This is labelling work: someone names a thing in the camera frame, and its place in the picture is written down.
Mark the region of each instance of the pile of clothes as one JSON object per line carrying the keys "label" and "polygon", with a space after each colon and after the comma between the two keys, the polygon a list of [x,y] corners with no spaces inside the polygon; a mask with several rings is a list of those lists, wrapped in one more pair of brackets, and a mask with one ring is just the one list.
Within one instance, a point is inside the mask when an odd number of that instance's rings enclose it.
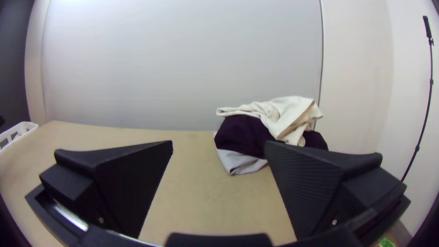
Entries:
{"label": "pile of clothes", "polygon": [[323,114],[313,99],[291,96],[240,107],[222,107],[225,117],[214,133],[218,156],[229,174],[257,172],[267,164],[265,141],[328,150],[320,133],[312,131]]}

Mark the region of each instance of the white wall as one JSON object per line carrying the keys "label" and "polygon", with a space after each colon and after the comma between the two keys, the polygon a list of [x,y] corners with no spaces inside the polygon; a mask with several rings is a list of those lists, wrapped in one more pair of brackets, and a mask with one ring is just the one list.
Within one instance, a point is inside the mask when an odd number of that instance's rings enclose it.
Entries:
{"label": "white wall", "polygon": [[322,0],[323,72],[318,121],[331,150],[375,152],[392,86],[392,35],[382,0]]}
{"label": "white wall", "polygon": [[[431,0],[388,0],[393,35],[393,88],[378,151],[382,167],[402,178],[421,133],[427,108],[430,53],[423,15],[439,41],[439,17]],[[433,46],[433,80],[439,81],[439,50]],[[433,85],[430,115],[421,149],[406,177],[412,201],[402,222],[414,235],[439,191],[439,88]]]}
{"label": "white wall", "polygon": [[24,58],[26,98],[31,121],[36,124],[46,123],[41,60],[44,25],[49,3],[50,0],[35,0],[27,27]]}
{"label": "white wall", "polygon": [[43,40],[49,120],[213,130],[218,107],[319,96],[318,0],[51,0]]}

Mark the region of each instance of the green sticker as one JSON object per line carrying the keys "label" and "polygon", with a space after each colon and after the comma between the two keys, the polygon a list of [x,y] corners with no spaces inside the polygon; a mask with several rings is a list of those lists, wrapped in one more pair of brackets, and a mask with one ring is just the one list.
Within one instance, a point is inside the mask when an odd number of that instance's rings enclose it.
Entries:
{"label": "green sticker", "polygon": [[392,243],[387,238],[383,237],[383,238],[381,238],[380,243],[378,244],[378,246],[379,247],[395,247],[395,244]]}

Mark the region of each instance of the tabletop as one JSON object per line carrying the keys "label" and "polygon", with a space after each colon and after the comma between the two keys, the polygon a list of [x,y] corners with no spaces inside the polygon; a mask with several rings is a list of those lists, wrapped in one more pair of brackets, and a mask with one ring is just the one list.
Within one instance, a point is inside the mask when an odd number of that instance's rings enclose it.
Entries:
{"label": "tabletop", "polygon": [[124,129],[49,122],[0,154],[0,193],[33,246],[61,246],[24,196],[55,163],[55,149],[97,150],[172,140],[174,153],[139,239],[164,245],[168,235],[266,233],[273,245],[296,241],[270,167],[231,176],[221,165],[212,131]]}

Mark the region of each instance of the white laundry basket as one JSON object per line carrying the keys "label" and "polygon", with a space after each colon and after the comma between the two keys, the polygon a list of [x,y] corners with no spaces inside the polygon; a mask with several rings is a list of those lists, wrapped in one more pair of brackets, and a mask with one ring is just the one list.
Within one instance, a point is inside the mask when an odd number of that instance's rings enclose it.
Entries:
{"label": "white laundry basket", "polygon": [[0,134],[0,154],[12,143],[38,128],[38,124],[21,122]]}

